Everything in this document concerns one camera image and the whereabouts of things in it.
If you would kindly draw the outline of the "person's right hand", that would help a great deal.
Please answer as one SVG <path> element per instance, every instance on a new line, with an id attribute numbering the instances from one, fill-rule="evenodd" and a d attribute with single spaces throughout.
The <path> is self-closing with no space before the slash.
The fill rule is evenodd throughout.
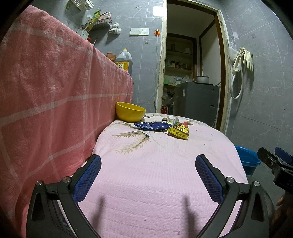
<path id="1" fill-rule="evenodd" d="M 277 202 L 277 210 L 275 211 L 272 224 L 280 219 L 292 220 L 292 195 L 284 194 Z"/>

